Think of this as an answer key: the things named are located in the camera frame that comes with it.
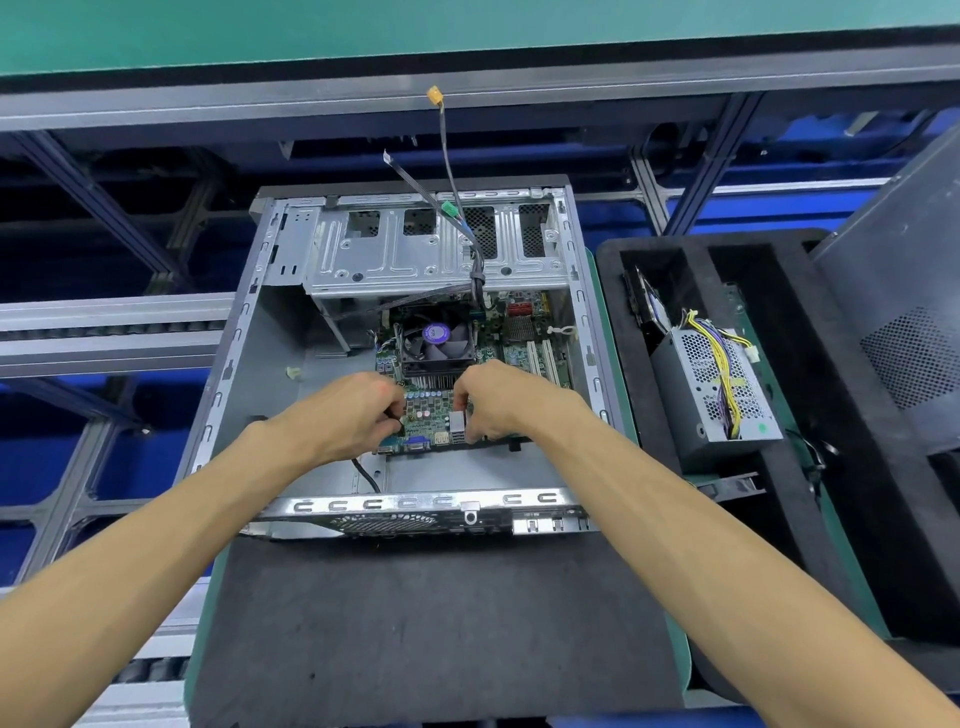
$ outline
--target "pci slot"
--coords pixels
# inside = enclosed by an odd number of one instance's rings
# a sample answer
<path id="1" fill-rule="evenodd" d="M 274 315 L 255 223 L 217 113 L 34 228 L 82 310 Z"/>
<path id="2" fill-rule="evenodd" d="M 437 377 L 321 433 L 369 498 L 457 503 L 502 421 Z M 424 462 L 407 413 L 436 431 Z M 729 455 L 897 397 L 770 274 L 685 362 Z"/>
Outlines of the pci slot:
<path id="1" fill-rule="evenodd" d="M 549 339 L 543 339 L 540 344 L 543 349 L 543 370 L 546 372 L 546 378 L 557 386 L 560 386 L 560 375 L 557 374 L 557 359 L 553 355 L 553 344 Z"/>
<path id="2" fill-rule="evenodd" d="M 530 361 L 530 374 L 543 376 L 543 373 L 540 371 L 540 355 L 537 353 L 536 342 L 527 342 L 527 359 Z"/>

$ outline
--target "foam tray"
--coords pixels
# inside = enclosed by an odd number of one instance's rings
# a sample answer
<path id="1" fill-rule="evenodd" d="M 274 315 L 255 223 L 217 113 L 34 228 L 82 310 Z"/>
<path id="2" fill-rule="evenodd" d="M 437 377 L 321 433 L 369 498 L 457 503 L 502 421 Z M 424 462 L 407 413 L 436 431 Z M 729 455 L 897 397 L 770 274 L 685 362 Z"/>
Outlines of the foam tray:
<path id="1" fill-rule="evenodd" d="M 650 357 L 627 302 L 624 270 L 639 266 L 671 315 L 698 308 L 721 327 L 736 314 L 726 295 L 735 283 L 800 429 L 840 456 L 824 476 L 891 633 L 892 646 L 948 692 L 960 690 L 960 515 L 948 495 L 955 463 L 938 478 L 906 420 L 880 383 L 808 251 L 825 231 L 767 231 L 610 240 L 596 262 L 617 355 L 648 452 L 677 470 Z M 731 510 L 848 606 L 851 580 L 793 447 L 783 441 L 753 466 L 765 496 Z M 735 693 L 694 650 L 694 662 L 718 692 Z"/>

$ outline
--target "cpu fan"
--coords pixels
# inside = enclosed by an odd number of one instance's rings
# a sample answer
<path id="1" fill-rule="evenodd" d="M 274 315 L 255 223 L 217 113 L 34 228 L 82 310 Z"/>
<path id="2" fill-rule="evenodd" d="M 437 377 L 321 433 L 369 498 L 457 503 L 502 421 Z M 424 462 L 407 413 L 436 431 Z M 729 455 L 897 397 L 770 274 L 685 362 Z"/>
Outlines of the cpu fan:
<path id="1" fill-rule="evenodd" d="M 405 316 L 400 347 L 404 377 L 458 375 L 472 364 L 468 321 L 468 309 L 453 304 L 425 306 Z"/>

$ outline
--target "green workbench surface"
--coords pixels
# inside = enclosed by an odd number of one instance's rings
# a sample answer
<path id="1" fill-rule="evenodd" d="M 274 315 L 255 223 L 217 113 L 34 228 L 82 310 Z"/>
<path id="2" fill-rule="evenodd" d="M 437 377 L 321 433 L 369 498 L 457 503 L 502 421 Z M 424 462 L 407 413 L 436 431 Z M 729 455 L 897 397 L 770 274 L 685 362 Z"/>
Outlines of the green workbench surface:
<path id="1" fill-rule="evenodd" d="M 7 0 L 0 76 L 960 23 L 956 0 Z"/>

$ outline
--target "perforated metal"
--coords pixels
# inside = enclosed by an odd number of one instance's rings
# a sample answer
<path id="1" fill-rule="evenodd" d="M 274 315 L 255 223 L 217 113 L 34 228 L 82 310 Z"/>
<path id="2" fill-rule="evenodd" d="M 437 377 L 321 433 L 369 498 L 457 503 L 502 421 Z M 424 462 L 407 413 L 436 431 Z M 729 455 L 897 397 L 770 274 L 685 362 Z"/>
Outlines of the perforated metal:
<path id="1" fill-rule="evenodd" d="M 432 235 L 437 231 L 437 213 L 431 207 L 412 207 L 403 213 L 404 235 Z"/>
<path id="2" fill-rule="evenodd" d="M 380 210 L 360 209 L 347 219 L 347 237 L 376 237 L 380 233 Z"/>
<path id="3" fill-rule="evenodd" d="M 520 234 L 523 236 L 523 254 L 544 257 L 543 225 L 550 214 L 550 205 L 521 205 L 519 208 Z"/>
<path id="4" fill-rule="evenodd" d="M 329 525 L 343 533 L 358 536 L 444 530 L 435 517 L 423 513 L 339 516 L 330 519 Z"/>
<path id="5" fill-rule="evenodd" d="M 925 306 L 917 306 L 860 340 L 880 380 L 900 409 L 960 390 L 957 332 Z"/>
<path id="6" fill-rule="evenodd" d="M 698 383 L 708 385 L 708 387 L 705 387 L 705 389 L 708 389 L 708 392 L 704 394 L 703 397 L 704 407 L 707 409 L 712 420 L 720 422 L 720 407 L 716 402 L 717 390 L 714 386 L 719 383 L 720 370 L 717 369 L 716 361 L 713 359 L 710 342 L 706 336 L 699 331 L 684 331 L 680 340 L 683 343 L 686 359 L 690 364 L 690 369 L 693 371 L 694 379 L 696 379 Z M 743 368 L 740 366 L 739 358 L 733 355 L 733 352 L 730 350 L 730 347 L 736 345 L 725 342 L 724 346 L 728 347 L 728 351 L 731 353 L 729 359 L 733 397 L 740 406 L 741 416 L 745 420 L 748 418 L 763 418 L 764 413 L 756 400 L 753 388 L 749 383 L 738 383 L 747 382 L 748 380 Z"/>
<path id="7" fill-rule="evenodd" d="M 484 260 L 496 259 L 496 223 L 492 207 L 464 207 L 467 224 L 477 236 Z"/>
<path id="8" fill-rule="evenodd" d="M 704 407 L 707 409 L 707 414 L 711 420 L 720 422 L 720 404 L 717 402 L 716 397 L 711 397 L 710 395 L 704 395 Z"/>

